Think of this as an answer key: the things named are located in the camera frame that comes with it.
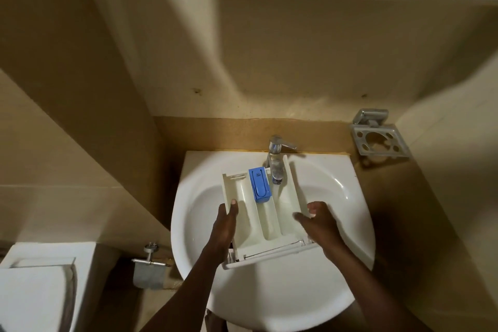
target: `blue plastic insert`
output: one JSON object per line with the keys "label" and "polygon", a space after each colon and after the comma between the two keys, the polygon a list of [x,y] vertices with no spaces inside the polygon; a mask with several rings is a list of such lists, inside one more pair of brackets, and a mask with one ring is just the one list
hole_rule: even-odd
{"label": "blue plastic insert", "polygon": [[257,203],[268,202],[271,197],[270,184],[266,177],[265,167],[258,167],[249,170],[251,178],[252,194]]}

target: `toilet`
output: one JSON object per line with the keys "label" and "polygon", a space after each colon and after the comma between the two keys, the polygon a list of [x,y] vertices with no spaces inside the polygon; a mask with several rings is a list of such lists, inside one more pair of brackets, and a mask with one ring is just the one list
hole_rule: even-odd
{"label": "toilet", "polygon": [[119,251],[97,244],[16,243],[0,263],[0,331],[82,331]]}

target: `faucet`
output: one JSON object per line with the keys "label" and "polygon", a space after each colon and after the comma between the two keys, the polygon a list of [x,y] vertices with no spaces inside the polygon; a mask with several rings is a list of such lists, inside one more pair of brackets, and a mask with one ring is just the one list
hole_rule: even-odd
{"label": "faucet", "polygon": [[271,182],[274,184],[281,184],[283,180],[283,160],[281,158],[282,146],[289,147],[295,150],[297,147],[292,143],[286,142],[279,135],[272,135],[270,138],[270,147],[268,149],[268,156],[263,164],[265,168],[270,168]]}

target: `toilet seat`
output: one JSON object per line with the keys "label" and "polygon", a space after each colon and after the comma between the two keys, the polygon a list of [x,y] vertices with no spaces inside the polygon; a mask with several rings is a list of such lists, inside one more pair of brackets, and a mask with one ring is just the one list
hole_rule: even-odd
{"label": "toilet seat", "polygon": [[76,294],[72,265],[0,268],[0,289],[3,330],[67,332],[71,329]]}

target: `person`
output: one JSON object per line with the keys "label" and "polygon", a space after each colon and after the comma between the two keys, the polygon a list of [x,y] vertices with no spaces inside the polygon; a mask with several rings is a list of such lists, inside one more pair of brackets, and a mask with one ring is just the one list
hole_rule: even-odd
{"label": "person", "polygon": [[[308,203],[314,217],[294,213],[308,235],[323,249],[323,253],[345,278],[349,288],[374,332],[428,332],[431,331],[373,276],[370,270],[346,246],[339,234],[336,220],[326,203]],[[230,211],[225,204],[218,209],[211,236],[202,253],[176,294],[166,303],[141,332],[198,332],[206,310],[211,285],[217,267],[225,260],[235,234],[239,207],[232,200]]]}

